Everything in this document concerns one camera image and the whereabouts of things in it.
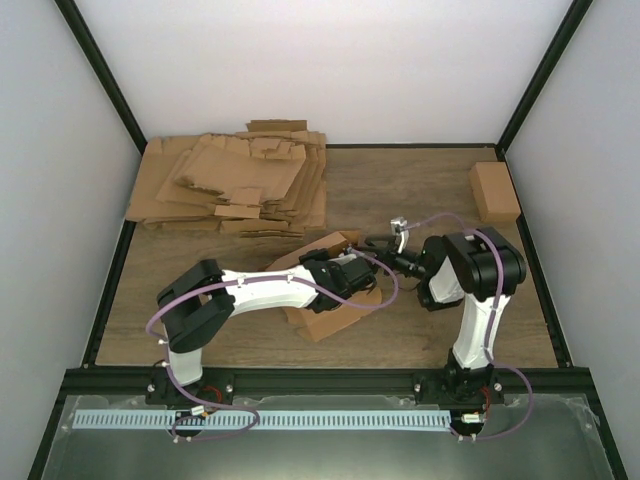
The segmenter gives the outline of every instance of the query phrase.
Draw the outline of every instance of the white wall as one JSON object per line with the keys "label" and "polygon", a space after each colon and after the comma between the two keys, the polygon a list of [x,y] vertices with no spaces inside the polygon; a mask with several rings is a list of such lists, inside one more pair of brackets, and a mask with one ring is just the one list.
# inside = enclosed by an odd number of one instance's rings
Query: white wall
{"label": "white wall", "polygon": [[148,136],[495,142],[570,0],[79,0]]}
{"label": "white wall", "polygon": [[594,2],[507,153],[575,362],[640,478],[640,3]]}
{"label": "white wall", "polygon": [[0,476],[79,366],[139,155],[53,1],[0,15]]}

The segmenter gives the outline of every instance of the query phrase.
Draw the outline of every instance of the purple cable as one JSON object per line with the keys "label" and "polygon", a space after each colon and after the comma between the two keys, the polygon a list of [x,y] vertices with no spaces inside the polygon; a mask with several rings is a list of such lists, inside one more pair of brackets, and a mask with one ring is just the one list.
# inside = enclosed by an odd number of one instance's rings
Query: purple cable
{"label": "purple cable", "polygon": [[[323,288],[323,287],[321,287],[319,285],[316,285],[313,282],[305,280],[304,278],[298,278],[298,277],[291,277],[290,278],[289,275],[264,275],[262,277],[247,278],[247,279],[244,280],[244,283],[245,284],[252,284],[252,283],[274,282],[274,281],[277,281],[277,282],[282,282],[282,281],[289,282],[289,281],[292,281],[292,282],[301,283],[301,284],[306,285],[308,287],[314,288],[319,293],[322,293],[322,294],[328,296],[329,298],[332,298],[333,300],[335,300],[337,302],[340,302],[340,303],[342,303],[344,305],[348,305],[350,307],[362,308],[362,309],[366,309],[366,310],[379,310],[381,308],[385,308],[385,307],[391,305],[395,301],[395,299],[397,298],[398,290],[399,290],[398,277],[393,272],[393,270],[391,270],[388,266],[386,266],[381,261],[379,261],[379,260],[377,260],[375,258],[372,258],[372,257],[370,257],[368,255],[365,255],[364,253],[362,253],[362,252],[360,252],[358,250],[351,249],[351,252],[353,252],[357,256],[364,257],[369,262],[379,266],[380,268],[385,270],[387,273],[389,273],[389,275],[391,276],[391,280],[393,281],[393,293],[391,294],[391,297],[389,297],[389,299],[387,299],[385,302],[381,303],[380,305],[362,305],[362,304],[359,304],[359,303],[351,302],[349,300],[345,300],[342,297],[339,297],[338,295],[334,294],[333,292],[330,292],[329,290],[327,290],[327,289],[325,289],[325,288]],[[207,400],[202,400],[201,398],[198,398],[195,395],[192,395],[191,393],[189,393],[182,385],[180,385],[180,383],[178,382],[178,380],[175,377],[175,374],[173,373],[173,369],[171,368],[171,365],[169,364],[169,347],[168,347],[167,337],[165,337],[164,335],[162,335],[160,333],[154,332],[153,331],[153,326],[168,311],[170,311],[171,309],[177,307],[181,303],[186,302],[187,300],[189,300],[191,298],[197,297],[198,295],[201,295],[201,294],[204,294],[204,293],[212,292],[214,290],[219,290],[221,288],[226,288],[226,287],[233,287],[233,286],[236,286],[236,285],[238,285],[238,281],[237,280],[232,280],[232,281],[227,281],[227,282],[215,283],[213,285],[207,285],[206,287],[200,287],[200,288],[197,288],[197,289],[192,290],[190,292],[187,292],[184,295],[181,295],[178,298],[175,298],[171,302],[167,303],[160,310],[158,310],[151,317],[151,319],[147,322],[147,325],[145,327],[145,331],[149,335],[158,338],[164,344],[167,345],[166,356],[165,356],[165,361],[167,363],[167,365],[166,365],[167,375],[169,376],[169,379],[171,380],[171,383],[173,383],[173,386],[176,388],[176,390],[178,390],[184,397],[186,397],[187,399],[191,400],[194,403],[197,403],[197,404],[200,404],[200,405],[204,405],[205,407],[212,407],[212,408],[217,408],[217,409],[220,409],[220,410],[244,411],[244,412],[251,413],[254,416],[253,421],[249,425],[247,425],[245,427],[242,427],[242,428],[240,428],[238,430],[234,430],[234,431],[229,432],[229,433],[225,433],[225,434],[222,434],[222,435],[215,435],[215,436],[211,436],[211,437],[196,437],[196,438],[192,438],[191,441],[201,442],[201,441],[207,441],[207,440],[218,440],[218,439],[221,439],[221,438],[229,438],[229,437],[234,437],[236,435],[240,435],[240,434],[242,434],[244,432],[247,432],[248,430],[250,430],[251,428],[253,428],[254,426],[256,426],[260,422],[260,414],[254,408],[239,407],[239,406],[235,406],[235,405],[227,405],[227,404],[223,404],[223,403],[209,402]],[[182,421],[182,419],[177,420],[173,424],[173,426],[171,428],[171,433],[173,434],[173,437],[175,439],[178,438],[177,433],[176,433],[176,428],[178,427],[180,421]]]}
{"label": "purple cable", "polygon": [[485,440],[495,440],[495,439],[498,439],[498,438],[503,438],[503,437],[506,437],[507,435],[510,435],[510,434],[514,433],[516,430],[519,430],[520,427],[522,427],[527,422],[527,420],[529,420],[529,417],[531,416],[531,413],[533,412],[533,388],[531,387],[531,383],[529,382],[529,380],[527,379],[525,374],[522,373],[520,370],[518,370],[516,367],[512,367],[510,365],[505,365],[503,363],[495,362],[494,358],[492,357],[491,353],[489,352],[489,341],[491,340],[491,331],[493,330],[493,324],[495,323],[495,320],[496,320],[496,311],[497,311],[497,309],[498,309],[498,307],[500,305],[500,296],[502,295],[502,289],[504,288],[504,266],[502,264],[502,260],[500,259],[500,254],[498,253],[498,249],[493,244],[493,242],[489,239],[489,237],[487,237],[484,233],[480,232],[479,230],[475,230],[475,229],[471,229],[471,228],[466,227],[465,224],[464,224],[464,221],[459,216],[457,216],[455,213],[449,213],[449,212],[439,213],[437,215],[434,215],[432,217],[427,218],[426,220],[422,220],[420,222],[416,222],[416,223],[412,223],[410,225],[407,225],[405,227],[405,230],[411,230],[411,229],[416,228],[416,227],[420,227],[420,226],[423,226],[423,225],[428,225],[431,222],[433,222],[435,220],[438,220],[440,218],[443,218],[443,217],[454,218],[462,226],[462,229],[463,229],[465,235],[474,235],[474,236],[480,238],[482,241],[484,241],[484,243],[487,245],[487,247],[489,248],[489,250],[493,254],[493,258],[496,261],[496,267],[498,269],[498,284],[496,285],[496,294],[495,294],[495,297],[493,299],[493,306],[491,308],[491,313],[489,314],[489,322],[487,324],[487,330],[485,331],[485,334],[484,334],[484,340],[483,340],[482,348],[483,348],[483,351],[484,351],[484,355],[487,358],[487,361],[489,363],[492,363],[494,365],[494,367],[504,368],[506,370],[509,370],[509,371],[515,373],[518,377],[520,377],[520,379],[522,379],[525,387],[527,388],[527,394],[528,394],[527,411],[524,414],[524,417],[522,418],[522,420],[520,420],[520,422],[518,422],[516,425],[514,425],[511,428],[509,428],[508,430],[505,430],[504,432],[496,433],[496,434],[493,434],[493,435],[487,435],[487,436],[484,436],[484,437],[473,438],[473,437],[465,437],[465,436],[459,434],[458,432],[455,431],[455,429],[453,427],[449,427],[449,429],[451,430],[452,434],[457,436],[459,439],[463,439],[463,440],[485,441]]}

